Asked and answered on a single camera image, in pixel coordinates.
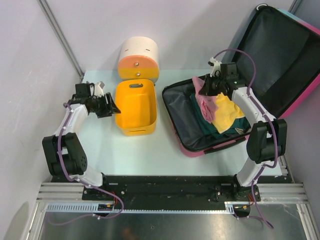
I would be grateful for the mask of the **pink cloth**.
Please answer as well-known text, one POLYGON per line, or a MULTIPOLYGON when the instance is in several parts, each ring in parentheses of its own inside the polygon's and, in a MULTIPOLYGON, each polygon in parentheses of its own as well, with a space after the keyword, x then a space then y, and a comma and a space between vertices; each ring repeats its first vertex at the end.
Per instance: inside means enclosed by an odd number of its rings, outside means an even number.
POLYGON ((218 110, 216 97, 200 95, 200 90, 205 85, 205 81, 201 78, 193 76, 192 83, 195 89, 195 99, 200 108, 200 112, 203 118, 211 124, 216 119, 216 111, 218 110))

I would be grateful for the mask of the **yellow plastic basket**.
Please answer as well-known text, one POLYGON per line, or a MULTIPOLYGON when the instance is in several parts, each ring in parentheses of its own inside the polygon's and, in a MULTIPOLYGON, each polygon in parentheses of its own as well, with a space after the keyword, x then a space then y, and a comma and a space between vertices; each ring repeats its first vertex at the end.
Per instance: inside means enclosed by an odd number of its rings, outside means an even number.
POLYGON ((115 104, 121 111, 115 122, 125 136, 152 134, 157 123, 157 98, 154 83, 149 79, 132 79, 119 83, 115 104))

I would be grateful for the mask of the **yellow cloth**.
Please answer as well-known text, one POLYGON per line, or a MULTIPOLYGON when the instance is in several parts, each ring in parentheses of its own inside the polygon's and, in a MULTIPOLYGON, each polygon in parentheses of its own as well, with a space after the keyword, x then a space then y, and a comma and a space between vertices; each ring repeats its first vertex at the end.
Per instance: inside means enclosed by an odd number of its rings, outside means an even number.
POLYGON ((245 117, 243 111, 223 93, 215 97, 215 104, 217 110, 215 111, 215 119, 212 121, 212 124, 220 134, 229 130, 235 120, 245 117))

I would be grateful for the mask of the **dark green cloth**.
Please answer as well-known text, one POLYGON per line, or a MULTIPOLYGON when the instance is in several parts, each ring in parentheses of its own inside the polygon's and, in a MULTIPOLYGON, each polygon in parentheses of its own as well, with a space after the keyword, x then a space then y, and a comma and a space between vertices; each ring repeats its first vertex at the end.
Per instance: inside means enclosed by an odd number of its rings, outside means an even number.
POLYGON ((228 136, 235 135, 235 134, 242 135, 251 129, 249 121, 246 119, 246 117, 243 117, 240 119, 236 119, 229 130, 227 130, 223 133, 219 133, 218 130, 214 127, 214 125, 212 123, 208 123, 203 118, 194 93, 191 94, 190 100, 191 100, 193 107, 194 107, 194 110, 195 110, 196 119, 200 125, 202 132, 206 136, 211 135, 215 139, 221 139, 223 137, 228 137, 228 136))

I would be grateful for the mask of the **round pastel drawer cabinet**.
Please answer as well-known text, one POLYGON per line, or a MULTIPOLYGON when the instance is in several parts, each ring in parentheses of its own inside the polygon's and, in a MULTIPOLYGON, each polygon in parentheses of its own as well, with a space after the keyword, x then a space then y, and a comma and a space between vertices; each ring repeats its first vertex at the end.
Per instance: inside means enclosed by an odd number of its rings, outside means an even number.
POLYGON ((117 72, 123 81, 148 79, 156 83, 160 75, 157 43, 146 36, 126 39, 121 46, 117 72))

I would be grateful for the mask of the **pink and teal children's suitcase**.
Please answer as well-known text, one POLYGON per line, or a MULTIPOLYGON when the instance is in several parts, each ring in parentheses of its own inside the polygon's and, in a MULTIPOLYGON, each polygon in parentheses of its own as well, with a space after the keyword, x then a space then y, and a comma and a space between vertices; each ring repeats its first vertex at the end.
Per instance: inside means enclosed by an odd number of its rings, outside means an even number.
MULTIPOLYGON (((240 86, 274 117, 289 116, 320 83, 320 31, 290 12, 259 5, 232 61, 240 86)), ((198 122, 191 79, 166 86, 162 99, 181 151, 198 157, 233 147, 247 133, 206 134, 198 122)))

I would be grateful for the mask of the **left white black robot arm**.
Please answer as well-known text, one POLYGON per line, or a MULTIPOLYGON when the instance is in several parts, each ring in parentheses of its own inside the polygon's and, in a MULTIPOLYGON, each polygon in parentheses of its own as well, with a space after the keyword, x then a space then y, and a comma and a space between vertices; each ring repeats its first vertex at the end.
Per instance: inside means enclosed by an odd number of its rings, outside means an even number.
POLYGON ((78 133, 91 113, 99 119, 121 113, 111 94, 104 92, 104 86, 102 81, 77 83, 71 99, 63 103, 66 113, 58 129, 42 140, 51 176, 64 177, 70 182, 80 182, 93 188, 93 194, 100 200, 110 196, 111 188, 104 184, 104 174, 88 165, 78 133))

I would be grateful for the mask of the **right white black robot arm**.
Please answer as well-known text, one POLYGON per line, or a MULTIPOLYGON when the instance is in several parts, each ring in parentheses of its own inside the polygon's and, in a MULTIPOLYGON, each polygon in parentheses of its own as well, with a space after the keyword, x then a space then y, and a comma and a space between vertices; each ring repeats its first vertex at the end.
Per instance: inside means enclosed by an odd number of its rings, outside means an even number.
POLYGON ((279 120, 259 102, 251 86, 240 80, 234 62, 209 62, 212 70, 205 76, 204 85, 198 91, 206 98, 224 94, 244 113, 251 131, 246 144, 248 158, 242 169, 233 177, 231 196, 242 201, 258 182, 265 168, 275 168, 278 158, 285 153, 287 124, 279 120))

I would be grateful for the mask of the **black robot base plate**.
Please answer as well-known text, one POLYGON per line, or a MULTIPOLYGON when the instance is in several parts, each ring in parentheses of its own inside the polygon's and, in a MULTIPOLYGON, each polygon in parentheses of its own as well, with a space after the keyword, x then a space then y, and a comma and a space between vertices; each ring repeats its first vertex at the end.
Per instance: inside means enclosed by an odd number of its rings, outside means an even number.
POLYGON ((260 190, 232 193, 232 176, 105 176, 103 192, 83 187, 85 201, 111 201, 125 210, 207 210, 223 202, 259 202, 260 190))

